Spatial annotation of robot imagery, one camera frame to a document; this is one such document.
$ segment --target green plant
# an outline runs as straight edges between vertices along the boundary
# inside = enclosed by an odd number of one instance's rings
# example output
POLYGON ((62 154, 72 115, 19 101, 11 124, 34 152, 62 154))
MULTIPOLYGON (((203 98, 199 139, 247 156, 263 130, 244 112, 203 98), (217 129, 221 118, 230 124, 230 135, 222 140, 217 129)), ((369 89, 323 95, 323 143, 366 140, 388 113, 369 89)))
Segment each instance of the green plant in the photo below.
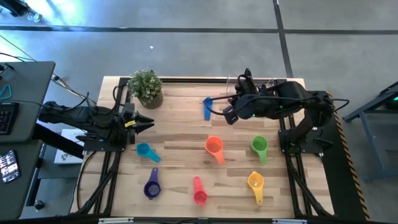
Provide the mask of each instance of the green plant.
POLYGON ((131 75, 127 87, 132 96, 148 102, 162 89, 162 81, 153 70, 138 70, 131 75))

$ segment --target black cable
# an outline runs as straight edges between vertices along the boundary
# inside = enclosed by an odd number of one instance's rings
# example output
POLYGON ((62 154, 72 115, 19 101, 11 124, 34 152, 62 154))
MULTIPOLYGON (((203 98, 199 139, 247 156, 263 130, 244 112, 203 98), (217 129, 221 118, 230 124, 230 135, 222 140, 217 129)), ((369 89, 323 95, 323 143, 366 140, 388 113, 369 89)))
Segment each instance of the black cable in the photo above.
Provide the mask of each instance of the black cable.
POLYGON ((9 55, 9 54, 6 54, 6 53, 0 52, 0 55, 5 55, 5 56, 8 56, 8 57, 13 57, 13 58, 16 58, 16 59, 20 60, 21 62, 25 62, 24 60, 20 59, 19 57, 12 56, 12 55, 9 55))
POLYGON ((80 209, 80 194, 79 194, 79 189, 80 189, 81 175, 83 174, 84 169, 86 168, 86 166, 87 166, 87 164, 88 164, 88 161, 89 161, 96 153, 97 153, 97 152, 94 151, 93 153, 91 153, 91 154, 87 157, 87 159, 86 159, 86 161, 83 163, 83 167, 81 168, 81 171, 80 171, 80 173, 79 173, 79 178, 78 178, 78 180, 77 180, 77 189, 76 189, 76 201, 77 201, 77 209, 78 209, 78 210, 80 209))
POLYGON ((66 109, 66 110, 64 110, 64 111, 71 111, 71 110, 73 110, 73 109, 76 109, 78 106, 82 105, 85 101, 86 101, 86 99, 84 98, 84 99, 83 99, 80 103, 78 103, 76 106, 71 107, 71 108, 69 108, 69 109, 66 109))
POLYGON ((197 219, 188 219, 188 220, 182 220, 182 221, 179 221, 179 222, 177 222, 177 223, 166 223, 166 222, 158 222, 159 224, 183 224, 183 223, 192 223, 192 222, 197 222, 197 219))
POLYGON ((378 94, 377 97, 382 96, 382 95, 386 95, 386 94, 391 94, 391 93, 398 93, 398 91, 392 91, 392 92, 381 93, 381 94, 378 94))
POLYGON ((115 86, 115 87, 113 88, 112 96, 113 96, 113 100, 115 101, 115 103, 117 102, 117 100, 116 100, 116 95, 115 95, 115 90, 116 90, 117 88, 119 88, 119 90, 120 90, 120 89, 123 88, 126 84, 127 84, 127 83, 125 83, 125 84, 123 84, 123 85, 117 85, 117 86, 115 86))
POLYGON ((116 102, 115 102, 115 104, 114 104, 114 106, 113 106, 113 108, 111 109, 111 110, 109 110, 108 112, 105 112, 105 113, 101 113, 101 112, 99 112, 99 111, 96 111, 96 110, 94 110, 92 107, 91 107, 91 105, 90 105, 90 102, 88 101, 88 95, 89 95, 89 92, 87 92, 87 96, 86 96, 86 98, 85 98, 85 101, 87 102, 87 107, 90 109, 90 112, 92 111, 92 112, 94 112, 94 113, 96 113, 96 114, 99 114, 99 115, 108 115, 108 114, 111 114, 111 113, 113 113, 114 111, 114 107, 116 106, 116 102))
POLYGON ((25 58, 25 57, 21 57, 21 56, 17 56, 17 58, 22 58, 24 60, 31 60, 31 61, 37 62, 36 60, 34 60, 32 58, 25 58))
MULTIPOLYGON (((55 84, 57 84, 58 86, 60 86, 60 87, 62 87, 62 88, 64 88, 64 89, 66 89, 66 90, 71 91, 72 93, 78 95, 80 98, 83 98, 83 99, 86 98, 86 96, 84 96, 84 95, 82 95, 82 94, 76 92, 75 90, 72 90, 72 88, 70 88, 61 78, 58 77, 58 80, 61 80, 62 83, 63 83, 64 85, 66 85, 67 87, 65 87, 65 86, 63 86, 63 85, 57 83, 57 81, 55 81, 54 79, 51 79, 51 81, 53 81, 53 82, 54 82, 55 84)), ((90 100, 91 102, 93 102, 94 104, 96 104, 94 100, 92 100, 92 99, 90 99, 90 98, 89 98, 88 100, 90 100)))
POLYGON ((331 99, 331 100, 333 100, 333 101, 344 101, 344 102, 346 102, 345 104, 343 104, 343 106, 340 106, 339 108, 335 109, 335 110, 333 111, 333 113, 336 112, 336 111, 338 111, 338 110, 340 110, 340 109, 342 109, 342 108, 344 108, 344 107, 347 106, 348 103, 349 103, 349 100, 346 100, 346 99, 336 99, 336 98, 333 98, 333 99, 331 99))
POLYGON ((16 102, 25 102, 25 103, 34 103, 37 104, 39 106, 43 106, 45 108, 48 108, 48 106, 42 104, 42 103, 38 103, 38 102, 33 102, 33 101, 28 101, 28 100, 13 100, 13 99, 4 99, 4 100, 0 100, 0 102, 2 101, 16 101, 16 102))
POLYGON ((245 78, 248 81, 248 83, 251 85, 251 88, 253 90, 256 90, 256 85, 253 83, 253 81, 247 75, 239 75, 238 76, 238 84, 239 84, 239 86, 242 86, 241 77, 245 78))
MULTIPOLYGON (((205 103, 205 106, 206 106, 206 108, 209 109, 209 111, 211 111, 212 113, 217 114, 217 115, 222 115, 222 116, 224 116, 224 115, 228 115, 228 114, 231 114, 231 113, 236 113, 237 111, 243 109, 243 108, 246 107, 248 104, 250 104, 250 103, 252 103, 253 101, 256 101, 256 100, 271 100, 271 99, 272 99, 272 100, 303 101, 303 100, 310 100, 310 99, 316 98, 316 96, 312 96, 312 97, 308 97, 308 98, 304 98, 304 99, 296 99, 296 98, 279 97, 279 96, 259 96, 259 95, 253 95, 253 94, 248 94, 248 95, 249 95, 249 96, 250 96, 250 95, 256 96, 256 98, 253 98, 253 99, 248 100, 248 101, 247 101, 245 104, 243 104, 240 108, 234 109, 234 110, 232 110, 232 111, 230 111, 230 112, 227 112, 227 113, 220 113, 220 112, 217 112, 217 111, 213 111, 212 109, 210 109, 210 108, 208 107, 208 105, 207 105, 206 103, 205 103)), ((210 98, 209 100, 213 101, 213 100, 220 100, 220 99, 225 99, 225 98, 229 98, 229 96, 222 96, 222 97, 217 97, 217 98, 210 98)))
MULTIPOLYGON (((6 56, 9 56, 9 57, 16 58, 16 59, 20 60, 21 62, 25 62, 23 59, 25 59, 25 60, 31 60, 31 61, 37 62, 35 59, 32 59, 32 58, 25 58, 25 57, 20 57, 20 56, 13 56, 13 55, 9 55, 9 54, 2 53, 2 52, 0 52, 0 54, 1 54, 1 55, 6 55, 6 56)), ((82 94, 76 92, 75 90, 73 90, 72 88, 70 88, 70 86, 69 86, 65 81, 63 81, 58 75, 56 75, 56 74, 54 74, 54 73, 53 73, 53 75, 55 76, 55 79, 56 79, 56 80, 51 79, 51 81, 53 81, 55 84, 59 85, 60 87, 62 87, 62 88, 64 88, 64 89, 67 89, 67 90, 71 91, 72 93, 78 95, 80 98, 84 98, 84 97, 85 97, 84 95, 82 95, 82 94), (63 85, 61 85, 61 84, 59 84, 59 83, 57 83, 57 80, 60 80, 60 82, 62 82, 66 87, 63 86, 63 85)))

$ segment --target paper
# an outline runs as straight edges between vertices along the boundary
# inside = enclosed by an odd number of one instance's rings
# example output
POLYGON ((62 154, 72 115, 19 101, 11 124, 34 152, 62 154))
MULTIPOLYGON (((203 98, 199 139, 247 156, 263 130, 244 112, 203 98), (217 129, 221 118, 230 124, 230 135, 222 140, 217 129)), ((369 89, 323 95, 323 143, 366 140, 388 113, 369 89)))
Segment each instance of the paper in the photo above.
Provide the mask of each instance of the paper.
MULTIPOLYGON (((61 132, 61 136, 65 137, 71 141, 76 142, 77 144, 84 146, 85 143, 79 141, 76 136, 84 135, 84 131, 80 129, 63 129, 61 132)), ((81 164, 82 159, 79 159, 75 156, 71 156, 62 150, 57 150, 57 154, 55 155, 54 164, 81 164)))

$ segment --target wooden tabletop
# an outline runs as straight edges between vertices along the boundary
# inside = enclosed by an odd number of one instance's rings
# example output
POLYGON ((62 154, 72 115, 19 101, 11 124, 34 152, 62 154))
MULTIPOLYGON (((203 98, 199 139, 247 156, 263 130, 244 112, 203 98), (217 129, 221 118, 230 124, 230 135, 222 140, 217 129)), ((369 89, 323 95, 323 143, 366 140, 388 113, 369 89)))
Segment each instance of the wooden tabletop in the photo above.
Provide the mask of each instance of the wooden tabletop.
MULTIPOLYGON (((98 105, 111 108, 113 88, 120 77, 104 77, 98 105)), ((303 79, 290 79, 304 86, 303 79)), ((279 149, 278 120, 265 118, 240 119, 230 126, 223 116, 211 115, 203 119, 203 99, 223 96, 226 84, 164 83, 164 102, 156 110, 147 110, 138 100, 136 110, 155 119, 155 126, 140 133, 136 144, 147 142, 161 157, 157 164, 139 157, 135 145, 128 145, 119 166, 112 216, 129 217, 228 217, 228 218, 288 218, 294 217, 285 158, 279 149), (256 135, 269 142, 268 161, 262 165, 250 144, 256 135), (225 164, 218 165, 206 152, 208 136, 218 136, 224 143, 225 164), (160 195, 148 200, 144 185, 152 168, 159 168, 160 195), (264 177, 263 204, 256 204, 253 191, 247 184, 252 171, 264 177), (200 176, 208 200, 203 207, 193 201, 193 177, 200 176)), ((234 93, 233 85, 228 90, 234 93)), ((215 101, 213 109, 221 111, 226 100, 215 101)), ((303 112, 295 114, 296 124, 303 112)), ((89 161, 82 176, 80 195, 84 203, 98 186, 104 153, 89 161)), ((312 154, 302 154, 308 188, 330 213, 333 213, 328 184, 321 160, 312 154)), ((104 191, 103 206, 108 188, 104 191)), ((304 212, 302 193, 298 190, 300 208, 304 212)), ((76 196, 71 212, 76 210, 76 196)))

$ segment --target purple measuring cup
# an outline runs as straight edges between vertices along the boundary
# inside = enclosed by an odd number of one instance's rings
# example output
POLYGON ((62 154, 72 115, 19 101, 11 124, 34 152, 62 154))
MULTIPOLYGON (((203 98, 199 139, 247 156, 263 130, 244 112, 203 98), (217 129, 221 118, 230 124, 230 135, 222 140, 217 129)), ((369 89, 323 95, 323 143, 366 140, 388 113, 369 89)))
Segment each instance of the purple measuring cup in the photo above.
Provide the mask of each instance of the purple measuring cup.
POLYGON ((159 180, 157 179, 157 174, 159 173, 159 168, 153 168, 150 173, 150 177, 146 185, 144 186, 144 194, 149 199, 152 200, 160 194, 162 190, 159 185, 159 180))

